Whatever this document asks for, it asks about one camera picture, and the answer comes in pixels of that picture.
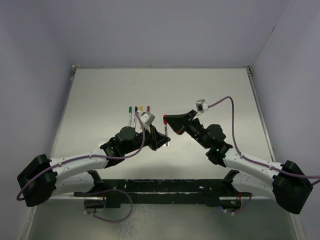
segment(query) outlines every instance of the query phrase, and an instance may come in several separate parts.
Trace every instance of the red marker cap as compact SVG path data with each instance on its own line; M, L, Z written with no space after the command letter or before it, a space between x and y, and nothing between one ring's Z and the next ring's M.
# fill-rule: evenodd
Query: red marker cap
M167 125L167 121L165 120L166 116L167 116L167 114L163 115L163 123L164 123L164 125Z

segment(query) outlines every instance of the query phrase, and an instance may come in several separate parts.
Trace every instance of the green marker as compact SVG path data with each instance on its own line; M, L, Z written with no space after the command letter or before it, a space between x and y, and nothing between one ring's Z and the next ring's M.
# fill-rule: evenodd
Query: green marker
M132 107L129 107L129 127L131 127L131 119L132 119Z

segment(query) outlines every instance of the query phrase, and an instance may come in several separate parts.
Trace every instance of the red marker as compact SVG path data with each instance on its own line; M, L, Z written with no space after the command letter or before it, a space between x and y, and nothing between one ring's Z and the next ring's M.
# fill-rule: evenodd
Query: red marker
M164 123L164 135L166 137L168 137L168 125L167 125L167 121L165 120L165 116L167 116L167 114L163 115L163 123Z

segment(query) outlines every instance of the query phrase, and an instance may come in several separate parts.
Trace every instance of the whiteboard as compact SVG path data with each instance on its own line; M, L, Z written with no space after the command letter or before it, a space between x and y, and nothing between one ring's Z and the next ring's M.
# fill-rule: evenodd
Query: whiteboard
M164 133L164 114L184 114L195 102L212 104L232 96L235 138L244 153L271 161L247 70L79 68L75 72L66 109L57 134L54 158L98 148L129 123L129 107L143 106L155 115L153 125ZM200 116L206 128L221 125L233 145L231 104L226 100ZM98 171L102 179L222 179L230 169L212 164L187 133L179 136L168 127L169 146L148 147L135 157Z

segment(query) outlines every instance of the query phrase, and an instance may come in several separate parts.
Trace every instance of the white table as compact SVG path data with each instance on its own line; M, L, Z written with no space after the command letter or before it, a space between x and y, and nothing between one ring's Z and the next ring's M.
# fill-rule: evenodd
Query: white table
M164 132L164 114L183 114L195 102L212 104L225 96L235 103L235 135L240 149L271 160L247 71L241 69L77 69L53 151L55 158L78 155L99 147L128 125L129 106L140 106L156 116L153 125ZM200 117L201 123L220 124L231 138L228 100ZM187 133L168 131L168 147L141 153L99 170L103 179L221 179L229 169L212 164ZM120 218L129 210L104 209L105 218ZM291 240L290 215L271 200L253 201L232 217L204 205L136 204L129 219L105 223L83 215L83 200L62 198L38 206L29 239L108 240Z

